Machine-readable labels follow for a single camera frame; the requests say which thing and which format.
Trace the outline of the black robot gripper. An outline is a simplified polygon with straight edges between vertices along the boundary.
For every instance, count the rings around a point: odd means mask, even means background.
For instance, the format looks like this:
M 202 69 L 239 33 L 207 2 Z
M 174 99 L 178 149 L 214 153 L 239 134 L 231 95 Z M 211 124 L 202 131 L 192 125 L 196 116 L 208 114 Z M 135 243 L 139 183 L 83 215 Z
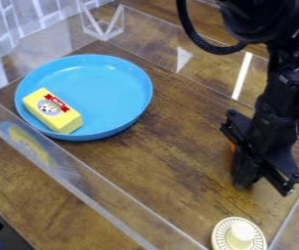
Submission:
M 252 118 L 235 109 L 228 109 L 226 116 L 220 131 L 236 145 L 232 184 L 246 189 L 266 178 L 287 196 L 299 184 L 299 166 L 292 153 L 299 141 L 299 105 L 294 104 L 280 116 L 274 105 L 259 97 Z

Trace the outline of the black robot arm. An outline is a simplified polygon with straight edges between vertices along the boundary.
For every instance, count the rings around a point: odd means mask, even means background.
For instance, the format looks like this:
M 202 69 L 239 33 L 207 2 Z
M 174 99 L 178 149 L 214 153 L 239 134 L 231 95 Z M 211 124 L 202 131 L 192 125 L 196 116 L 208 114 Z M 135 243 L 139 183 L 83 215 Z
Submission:
M 299 0 L 218 0 L 227 30 L 270 51 L 268 83 L 255 114 L 227 111 L 220 131 L 235 146 L 232 183 L 266 178 L 283 195 L 299 184 L 292 155 L 299 141 Z

